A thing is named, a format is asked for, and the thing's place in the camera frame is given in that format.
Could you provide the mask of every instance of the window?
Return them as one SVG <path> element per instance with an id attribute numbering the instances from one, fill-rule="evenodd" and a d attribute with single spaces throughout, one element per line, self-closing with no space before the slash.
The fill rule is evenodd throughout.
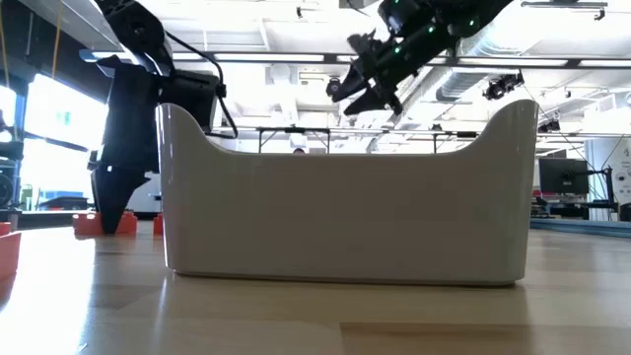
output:
<path id="1" fill-rule="evenodd" d="M 48 77 L 37 75 L 29 86 L 29 133 L 97 149 L 106 115 L 106 105 Z M 41 202 L 62 196 L 92 200 L 88 158 L 89 153 L 27 138 L 21 171 L 22 200 L 27 200 L 23 208 L 36 209 Z"/>

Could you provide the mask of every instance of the ceiling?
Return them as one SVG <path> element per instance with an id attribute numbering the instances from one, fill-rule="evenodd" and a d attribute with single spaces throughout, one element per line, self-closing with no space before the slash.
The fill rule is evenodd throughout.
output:
<path id="1" fill-rule="evenodd" d="M 48 21 L 56 24 L 56 1 L 21 0 Z M 198 49 L 207 51 L 318 52 L 350 53 L 346 38 L 376 29 L 386 36 L 385 25 L 374 4 L 365 16 L 340 9 L 339 0 L 140 0 L 163 22 L 166 30 Z M 606 16 L 595 21 L 595 11 L 527 9 L 520 1 L 502 13 L 488 31 L 497 45 L 528 43 L 520 55 L 531 56 L 616 56 L 631 55 L 631 2 L 609 0 Z M 117 40 L 97 8 L 87 0 L 63 0 L 62 30 L 93 50 L 119 50 Z M 302 9 L 302 18 L 297 8 Z M 183 48 L 173 45 L 175 51 Z M 339 65 L 294 65 L 288 85 L 279 85 L 270 76 L 268 65 L 224 64 L 229 88 L 229 109 L 240 125 L 277 126 L 288 122 L 287 107 L 295 105 L 299 124 L 380 128 L 391 118 L 387 111 L 374 111 L 358 117 L 344 117 L 339 105 L 324 93 L 328 79 L 344 76 Z M 212 66 L 202 70 L 211 71 Z M 512 95 L 533 95 L 549 116 L 559 116 L 564 131 L 585 131 L 585 112 L 593 110 L 596 99 L 608 94 L 631 92 L 629 71 L 525 70 L 527 91 Z M 488 73 L 486 79 L 496 75 Z M 427 89 L 423 75 L 399 86 L 404 96 Z M 434 123 L 450 130 L 481 130 L 489 112 L 503 103 L 489 103 L 481 97 L 487 85 L 481 80 L 459 98 L 460 104 L 428 104 L 414 100 L 396 128 L 427 129 Z M 435 91 L 429 91 L 430 97 Z M 384 151 L 426 151 L 427 142 L 402 138 L 380 139 Z M 372 137 L 343 139 L 353 149 L 365 150 Z M 461 142 L 447 142 L 445 151 L 461 148 Z"/>

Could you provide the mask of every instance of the red object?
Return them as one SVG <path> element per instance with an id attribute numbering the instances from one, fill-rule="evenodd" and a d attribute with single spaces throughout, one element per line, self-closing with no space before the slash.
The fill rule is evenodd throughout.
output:
<path id="1" fill-rule="evenodd" d="M 162 213 L 159 213 L 158 217 L 154 218 L 154 238 L 161 238 L 164 232 Z"/>
<path id="2" fill-rule="evenodd" d="M 101 226 L 101 213 L 82 213 L 72 217 L 72 227 L 75 236 L 100 236 L 103 232 Z M 132 212 L 125 212 L 118 222 L 116 234 L 121 236 L 135 236 L 138 230 L 138 218 Z"/>
<path id="3" fill-rule="evenodd" d="M 0 280 L 16 273 L 22 233 L 11 233 L 11 223 L 0 223 Z"/>

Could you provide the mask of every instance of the cable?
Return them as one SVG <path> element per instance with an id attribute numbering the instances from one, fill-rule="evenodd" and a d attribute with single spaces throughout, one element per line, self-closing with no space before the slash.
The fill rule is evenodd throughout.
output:
<path id="1" fill-rule="evenodd" d="M 537 100 L 534 98 L 534 95 L 530 92 L 530 90 L 526 87 L 526 85 L 524 85 L 524 89 L 526 90 L 526 92 L 530 95 L 530 97 L 532 98 L 532 100 L 534 102 L 537 103 L 537 105 L 539 106 L 539 110 L 541 111 L 541 113 L 543 113 L 543 115 L 545 116 L 545 118 L 550 119 L 550 117 L 548 116 L 548 114 L 543 110 L 543 108 L 541 107 L 541 105 L 538 104 Z M 561 135 L 561 137 L 563 137 L 563 139 L 565 139 L 566 142 L 568 142 L 568 144 L 570 144 L 570 146 L 572 147 L 572 149 L 588 164 L 588 166 L 595 171 L 596 168 L 594 168 L 594 166 L 585 158 L 585 156 L 583 154 L 581 154 L 581 152 L 579 152 L 579 150 L 574 146 L 574 144 L 572 142 L 570 142 L 570 140 L 568 139 L 568 137 L 565 136 L 565 134 L 563 134 L 561 131 L 559 131 L 559 134 Z M 605 191 L 604 188 L 604 184 L 602 183 L 602 177 L 600 177 L 600 175 L 596 175 L 598 177 L 598 182 L 600 183 L 600 188 Z M 596 194 L 596 197 L 598 198 L 603 198 L 600 194 Z"/>
<path id="2" fill-rule="evenodd" d="M 348 6 L 349 6 L 351 9 L 353 9 L 353 10 L 357 11 L 358 13 L 360 13 L 360 14 L 362 14 L 362 15 L 366 16 L 366 17 L 370 17 L 367 13 L 363 12 L 362 10 L 358 9 L 355 5 L 353 5 L 353 3 L 352 3 L 352 1 L 351 1 L 351 0 L 346 0 L 346 3 L 348 4 Z"/>
<path id="3" fill-rule="evenodd" d="M 209 55 L 206 55 L 206 53 L 196 49 L 195 47 L 191 46 L 190 44 L 186 43 L 185 41 L 177 38 L 175 35 L 166 32 L 167 36 L 174 40 L 177 44 L 183 46 L 184 48 L 190 50 L 191 52 L 199 55 L 200 57 L 208 60 L 209 62 L 211 62 L 215 67 L 217 67 L 217 72 L 219 73 L 219 83 L 220 84 L 224 84 L 224 71 L 221 69 L 221 65 L 219 65 L 219 63 L 217 62 L 217 60 L 211 58 Z"/>
<path id="4" fill-rule="evenodd" d="M 59 10 L 57 11 L 57 34 L 55 35 L 55 49 L 52 52 L 52 71 L 50 78 L 55 80 L 57 72 L 57 54 L 59 53 L 59 39 L 61 38 L 61 13 L 63 11 L 63 0 L 59 0 Z"/>
<path id="5" fill-rule="evenodd" d="M 9 61 L 7 60 L 7 42 L 4 39 L 4 24 L 2 23 L 2 6 L 0 6 L 0 39 L 2 39 L 2 60 L 4 61 L 4 79 L 7 84 L 7 89 L 10 89 Z"/>
<path id="6" fill-rule="evenodd" d="M 204 53 L 204 52 L 202 52 L 202 51 L 200 51 L 198 49 L 196 49 L 195 47 L 193 47 L 192 45 L 186 43 L 185 41 L 177 38 L 175 35 L 173 35 L 173 34 L 171 34 L 169 32 L 165 32 L 165 33 L 167 34 L 167 36 L 170 39 L 174 40 L 177 44 L 183 46 L 184 48 L 190 50 L 191 52 L 199 55 L 200 57 L 202 57 L 204 59 L 206 59 L 207 61 L 212 63 L 215 67 L 217 67 L 217 73 L 218 73 L 218 77 L 219 77 L 219 85 L 217 86 L 217 89 L 215 90 L 215 92 L 217 94 L 217 101 L 219 102 L 219 105 L 221 106 L 222 112 L 226 116 L 226 120 L 228 121 L 228 124 L 230 124 L 230 127 L 233 129 L 233 135 L 228 135 L 228 134 L 223 134 L 223 133 L 213 133 L 213 132 L 206 133 L 206 135 L 208 135 L 210 137 L 225 138 L 225 139 L 237 139 L 237 138 L 239 138 L 239 130 L 237 129 L 237 126 L 235 125 L 235 121 L 233 120 L 232 116 L 228 112 L 228 108 L 226 107 L 226 103 L 224 103 L 224 97 L 226 96 L 226 85 L 224 84 L 224 70 L 221 68 L 221 65 L 219 65 L 217 60 L 215 60 L 211 56 L 207 55 L 206 53 Z"/>
<path id="7" fill-rule="evenodd" d="M 609 161 L 613 153 L 615 153 L 615 150 L 618 149 L 618 146 L 620 145 L 620 143 L 622 143 L 623 138 L 624 138 L 624 133 L 622 133 L 622 135 L 620 136 L 620 139 L 618 139 L 618 143 L 615 144 L 615 147 L 613 147 L 613 149 L 611 150 L 611 153 L 609 153 L 609 155 L 607 156 L 607 159 L 605 159 L 604 163 L 602 163 L 602 167 L 600 167 L 601 170 L 604 170 L 604 166 L 607 165 L 607 162 Z"/>

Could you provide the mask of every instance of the desk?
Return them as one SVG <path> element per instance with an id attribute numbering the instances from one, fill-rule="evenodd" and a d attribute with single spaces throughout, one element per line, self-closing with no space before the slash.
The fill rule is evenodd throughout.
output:
<path id="1" fill-rule="evenodd" d="M 140 231 L 85 241 L 70 229 L 24 232 L 19 274 L 0 292 L 0 354 L 631 349 L 629 240 L 531 232 L 526 279 L 489 289 L 184 278 L 165 268 L 151 224 Z"/>

